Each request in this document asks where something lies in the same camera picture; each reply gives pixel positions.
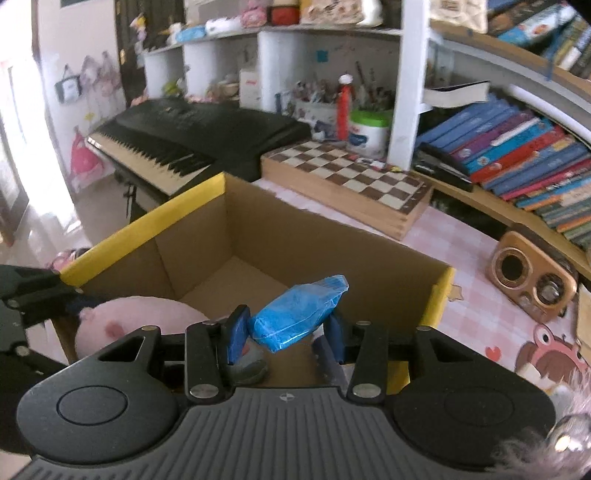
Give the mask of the white spray bottle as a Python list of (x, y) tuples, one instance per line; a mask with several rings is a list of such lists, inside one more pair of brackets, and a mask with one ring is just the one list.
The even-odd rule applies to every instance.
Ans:
[(349, 381), (346, 378), (345, 370), (342, 365), (335, 360), (332, 348), (329, 342), (322, 335), (311, 343), (311, 349), (317, 359), (318, 371), (324, 378), (325, 383), (338, 387), (342, 392), (345, 392), (349, 386)]

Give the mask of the grey toy car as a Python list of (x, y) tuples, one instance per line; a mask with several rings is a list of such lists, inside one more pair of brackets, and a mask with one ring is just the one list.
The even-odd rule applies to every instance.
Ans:
[(242, 354), (235, 363), (226, 366), (226, 371), (229, 381), (236, 387), (262, 382), (269, 371), (263, 348), (247, 339)]

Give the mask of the pink checkered tablecloth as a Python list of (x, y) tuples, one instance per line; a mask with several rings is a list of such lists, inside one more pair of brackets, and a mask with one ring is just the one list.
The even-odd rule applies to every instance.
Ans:
[(349, 322), (379, 321), (392, 335), (428, 324), (427, 313), (441, 311), (438, 330), (525, 379), (552, 390), (544, 367), (520, 363), (536, 338), (550, 332), (561, 346), (576, 342), (577, 305), (546, 325), (531, 319), (485, 276), (496, 240), (433, 208), (427, 207), (393, 256), (377, 258), (366, 242), (358, 254), (339, 260), (349, 291), (339, 313)]

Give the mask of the yellow cardboard box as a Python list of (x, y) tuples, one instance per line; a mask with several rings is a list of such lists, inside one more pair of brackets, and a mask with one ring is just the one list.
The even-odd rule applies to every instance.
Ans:
[(257, 312), (290, 287), (337, 274), (349, 283), (342, 317), (382, 325), (406, 343), (418, 326), (438, 325), (455, 272), (219, 174), (103, 240), (61, 278), (89, 296), (170, 298), (218, 319), (240, 304)]

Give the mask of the white bookshelf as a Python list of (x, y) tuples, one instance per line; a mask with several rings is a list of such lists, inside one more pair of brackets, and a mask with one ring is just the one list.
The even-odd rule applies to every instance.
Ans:
[(426, 87), (484, 80), (493, 90), (520, 100), (590, 141), (590, 84), (524, 49), (465, 27), (429, 18), (426, 1), (402, 4), (399, 29), (298, 24), (214, 34), (148, 52), (146, 92), (164, 93), (181, 79), (189, 95), (203, 98), (228, 74), (252, 73), (254, 104), (276, 109), (277, 97), (298, 81), (356, 82), (394, 91), (389, 163), (407, 169), (422, 114)]

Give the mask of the black electronic keyboard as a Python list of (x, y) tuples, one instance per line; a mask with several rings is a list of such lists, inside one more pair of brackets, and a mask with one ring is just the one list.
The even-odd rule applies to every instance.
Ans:
[(161, 98), (106, 121), (86, 144), (165, 202), (219, 173), (256, 181), (263, 154), (309, 138), (308, 124), (279, 114)]

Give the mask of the row of leaning books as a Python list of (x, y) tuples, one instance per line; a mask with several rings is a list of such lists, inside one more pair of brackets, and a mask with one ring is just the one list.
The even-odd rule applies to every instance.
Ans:
[(413, 167), (531, 213), (590, 247), (590, 145), (540, 110), (506, 96), (436, 110), (420, 123)]

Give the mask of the white green jar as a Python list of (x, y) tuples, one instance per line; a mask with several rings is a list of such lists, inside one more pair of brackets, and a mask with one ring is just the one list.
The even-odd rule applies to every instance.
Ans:
[(392, 110), (354, 110), (349, 114), (348, 150), (368, 158), (385, 158), (392, 119)]

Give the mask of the red white bottle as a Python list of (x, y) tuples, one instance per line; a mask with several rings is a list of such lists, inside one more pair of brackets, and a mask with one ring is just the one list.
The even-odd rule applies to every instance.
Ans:
[(337, 137), (346, 141), (349, 135), (349, 112), (353, 105), (353, 76), (349, 73), (339, 76), (337, 97)]

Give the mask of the blue plastic packet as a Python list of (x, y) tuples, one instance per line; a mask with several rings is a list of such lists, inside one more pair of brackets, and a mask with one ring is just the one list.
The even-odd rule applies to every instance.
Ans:
[(344, 275), (291, 287), (249, 319), (250, 337), (271, 353), (314, 333), (349, 290)]

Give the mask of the wooden chessboard box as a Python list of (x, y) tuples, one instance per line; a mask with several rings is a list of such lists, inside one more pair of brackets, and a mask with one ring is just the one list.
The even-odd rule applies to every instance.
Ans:
[(427, 209), (434, 187), (404, 171), (312, 140), (260, 159), (263, 179), (402, 240)]

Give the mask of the brown retro radio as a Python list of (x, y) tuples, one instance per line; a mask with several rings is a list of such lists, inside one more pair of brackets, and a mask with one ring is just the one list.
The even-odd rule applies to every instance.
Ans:
[(555, 247), (521, 223), (501, 237), (487, 278), (532, 319), (546, 324), (562, 316), (578, 288), (578, 272)]

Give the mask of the pink plush pig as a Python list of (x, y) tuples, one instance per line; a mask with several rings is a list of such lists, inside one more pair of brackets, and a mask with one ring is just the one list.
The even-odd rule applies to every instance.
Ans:
[(194, 323), (209, 320), (200, 311), (178, 301), (159, 297), (130, 296), (85, 307), (74, 341), (78, 359), (144, 326), (156, 326), (162, 334), (179, 334)]

